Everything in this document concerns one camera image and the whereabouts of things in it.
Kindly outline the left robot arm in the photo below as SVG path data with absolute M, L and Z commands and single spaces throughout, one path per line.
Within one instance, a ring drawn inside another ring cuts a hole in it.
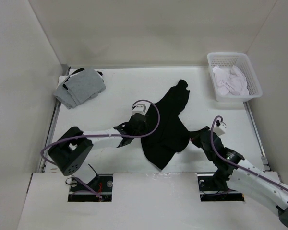
M 49 148 L 48 155 L 64 176 L 75 176 L 87 191 L 98 186 L 96 172 L 85 159 L 90 151 L 104 148 L 120 148 L 129 145 L 137 136 L 148 133 L 146 118 L 136 113 L 128 122 L 108 130 L 83 132 L 78 127 L 71 127 L 60 140 L 65 142 Z

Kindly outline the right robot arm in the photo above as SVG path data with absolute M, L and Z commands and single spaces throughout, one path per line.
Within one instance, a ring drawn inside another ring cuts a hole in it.
M 190 141 L 202 149 L 217 170 L 213 184 L 217 189 L 242 193 L 278 216 L 288 228 L 288 185 L 269 177 L 238 152 L 225 147 L 209 127 L 189 133 Z

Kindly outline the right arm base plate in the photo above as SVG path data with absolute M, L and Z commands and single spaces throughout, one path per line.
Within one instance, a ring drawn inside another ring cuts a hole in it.
M 218 184 L 212 173 L 197 174 L 200 200 L 202 202 L 244 202 L 244 195 L 229 189 L 226 184 Z

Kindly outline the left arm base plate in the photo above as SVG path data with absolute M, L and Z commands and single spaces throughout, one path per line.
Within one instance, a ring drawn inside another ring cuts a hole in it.
M 98 193 L 99 198 L 92 193 L 83 184 L 76 181 L 73 177 L 65 180 L 65 184 L 69 186 L 68 202 L 111 202 L 113 190 L 113 175 L 99 174 L 96 175 L 86 185 Z

